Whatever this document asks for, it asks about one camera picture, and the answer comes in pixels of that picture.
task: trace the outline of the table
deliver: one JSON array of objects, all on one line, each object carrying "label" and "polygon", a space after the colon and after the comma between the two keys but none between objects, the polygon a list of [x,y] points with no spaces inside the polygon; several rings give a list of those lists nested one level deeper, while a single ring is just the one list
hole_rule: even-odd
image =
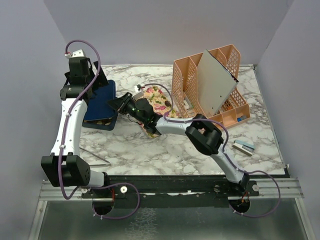
[{"label": "table", "polygon": [[[102,67],[107,78],[116,83],[116,96],[133,92],[139,83],[161,83],[171,89],[172,65],[109,65]],[[283,175],[281,160],[271,123],[259,90],[254,67],[239,69],[239,92],[250,106],[251,119],[229,129],[227,152],[246,171],[262,170]],[[232,148],[234,140],[254,144],[253,156]],[[212,158],[199,153],[186,136],[148,137],[141,127],[119,115],[112,131],[82,128],[80,146],[109,162],[111,166],[95,169],[109,175],[223,175]],[[104,162],[80,151],[90,165]]]}]

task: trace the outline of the blue tray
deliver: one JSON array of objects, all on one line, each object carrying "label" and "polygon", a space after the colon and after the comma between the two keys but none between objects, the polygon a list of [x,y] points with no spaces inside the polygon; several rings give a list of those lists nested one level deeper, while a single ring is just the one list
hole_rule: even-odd
[{"label": "blue tray", "polygon": [[116,83],[113,80],[108,80],[108,85],[100,87],[95,91],[96,96],[90,99],[87,111],[84,115],[84,121],[99,121],[105,119],[112,119],[109,125],[96,124],[92,122],[83,122],[82,126],[85,128],[101,129],[111,131],[115,128],[118,117],[118,112],[113,110],[108,104],[108,100],[116,98]]}]

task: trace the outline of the floral cloth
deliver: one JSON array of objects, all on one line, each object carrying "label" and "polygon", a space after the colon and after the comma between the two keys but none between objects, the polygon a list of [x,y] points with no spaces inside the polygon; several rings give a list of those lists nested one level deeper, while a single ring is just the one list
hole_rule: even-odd
[{"label": "floral cloth", "polygon": [[[144,91],[143,98],[146,98],[149,103],[153,106],[153,110],[155,113],[164,115],[166,112],[168,112],[171,109],[171,101],[168,99],[164,93],[159,89],[157,86],[149,87],[147,90]],[[172,110],[169,115],[169,118],[180,118],[179,113],[177,110]],[[148,133],[148,136],[151,138],[155,138],[158,135]]]}]

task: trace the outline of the orange plastic organizer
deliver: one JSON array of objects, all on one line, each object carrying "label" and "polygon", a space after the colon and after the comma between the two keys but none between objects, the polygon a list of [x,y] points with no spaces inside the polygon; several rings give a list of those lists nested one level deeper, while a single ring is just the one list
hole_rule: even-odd
[{"label": "orange plastic organizer", "polygon": [[[241,55],[234,45],[227,45],[209,51],[231,74],[238,78]],[[246,100],[235,88],[221,109],[213,116],[205,115],[198,101],[197,66],[202,53],[187,56],[174,61],[172,78],[172,97],[183,118],[202,114],[208,119],[231,128],[246,122],[250,118],[250,109]],[[184,100],[188,100],[192,109],[186,109]]]}]

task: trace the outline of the wall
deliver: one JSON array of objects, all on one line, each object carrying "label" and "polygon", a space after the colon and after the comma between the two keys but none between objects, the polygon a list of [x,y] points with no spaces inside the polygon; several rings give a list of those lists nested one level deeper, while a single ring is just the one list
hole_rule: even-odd
[{"label": "wall", "polygon": [[289,171],[298,176],[320,239],[320,1],[295,0],[257,67],[265,104]]},{"label": "wall", "polygon": [[29,236],[60,121],[65,41],[41,0],[0,9],[0,236]]},{"label": "wall", "polygon": [[172,64],[228,44],[257,64],[293,0],[44,0],[66,41],[103,64]]}]

